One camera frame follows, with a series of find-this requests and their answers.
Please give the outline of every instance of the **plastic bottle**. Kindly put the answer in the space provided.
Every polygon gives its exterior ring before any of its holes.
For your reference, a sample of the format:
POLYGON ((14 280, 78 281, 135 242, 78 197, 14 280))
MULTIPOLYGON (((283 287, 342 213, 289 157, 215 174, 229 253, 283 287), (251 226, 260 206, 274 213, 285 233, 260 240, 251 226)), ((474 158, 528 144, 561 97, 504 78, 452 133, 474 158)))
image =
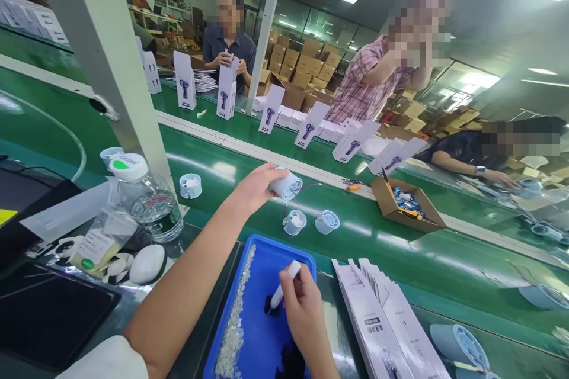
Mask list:
POLYGON ((184 221, 178 202, 166 180, 153 173, 144 157, 123 154, 109 164, 119 179, 121 206, 144 228, 156 243, 166 243, 180 235, 184 221))

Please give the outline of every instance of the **white pillar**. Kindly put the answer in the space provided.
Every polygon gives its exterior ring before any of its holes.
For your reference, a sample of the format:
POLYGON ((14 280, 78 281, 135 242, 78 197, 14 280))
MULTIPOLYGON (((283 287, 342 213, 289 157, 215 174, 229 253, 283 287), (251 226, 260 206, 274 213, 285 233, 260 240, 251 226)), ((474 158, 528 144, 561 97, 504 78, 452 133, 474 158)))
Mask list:
POLYGON ((173 189, 126 0, 49 2, 93 91, 120 114, 109 123, 121 146, 144 155, 173 189))

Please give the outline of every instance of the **bottle cap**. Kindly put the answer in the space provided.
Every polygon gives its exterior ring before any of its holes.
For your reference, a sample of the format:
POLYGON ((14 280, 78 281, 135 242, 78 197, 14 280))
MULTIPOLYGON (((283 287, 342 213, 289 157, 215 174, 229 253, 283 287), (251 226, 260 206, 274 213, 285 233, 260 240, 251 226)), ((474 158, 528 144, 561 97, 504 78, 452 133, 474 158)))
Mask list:
POLYGON ((148 164, 140 154, 122 154, 112 159, 109 170, 122 181, 136 181, 148 173, 148 164))

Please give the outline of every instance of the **pink plaid shirt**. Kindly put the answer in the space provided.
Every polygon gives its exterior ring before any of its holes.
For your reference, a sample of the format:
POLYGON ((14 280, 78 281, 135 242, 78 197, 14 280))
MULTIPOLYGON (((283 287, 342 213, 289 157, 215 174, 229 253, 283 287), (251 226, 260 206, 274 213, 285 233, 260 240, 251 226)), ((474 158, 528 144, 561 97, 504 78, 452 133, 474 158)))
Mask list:
POLYGON ((342 123, 347 118, 357 121, 373 120, 381 111, 396 87, 410 79, 415 71, 412 67, 398 67, 381 86, 362 83, 365 75, 383 57, 383 38, 367 44, 352 59, 338 94, 332 102, 325 120, 342 123))

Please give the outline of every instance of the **person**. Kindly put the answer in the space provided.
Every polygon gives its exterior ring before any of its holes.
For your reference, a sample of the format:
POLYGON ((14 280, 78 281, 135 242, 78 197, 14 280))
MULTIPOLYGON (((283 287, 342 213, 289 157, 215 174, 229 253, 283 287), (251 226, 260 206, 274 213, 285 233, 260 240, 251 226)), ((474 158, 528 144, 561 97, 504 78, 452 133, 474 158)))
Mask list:
POLYGON ((132 5, 138 7, 139 9, 148 9, 150 11, 152 10, 148 4, 148 0, 132 0, 132 5))
POLYGON ((482 130, 463 130, 440 139, 415 158, 516 189, 514 180, 501 171, 509 156, 554 155, 566 125, 558 117, 484 123, 482 130))
POLYGON ((238 57, 237 94, 242 95, 245 86, 251 86, 257 46, 242 30, 243 0, 215 0, 215 5, 219 22, 206 27, 203 40, 205 67, 219 71, 220 66, 231 64, 232 55, 238 57))
MULTIPOLYGON (((123 335, 103 341, 58 378, 165 378, 195 327, 245 222, 275 196, 269 183, 288 173, 270 163, 253 170, 156 283, 123 335)), ((339 379, 322 298, 308 267, 301 265, 294 280, 285 271, 279 277, 289 328, 311 376, 339 379)))
POLYGON ((356 53, 325 120, 373 120, 394 90, 424 89, 433 71, 433 35, 443 23, 446 2, 408 0, 388 34, 356 53), (422 62, 418 68, 409 66, 416 50, 422 62))

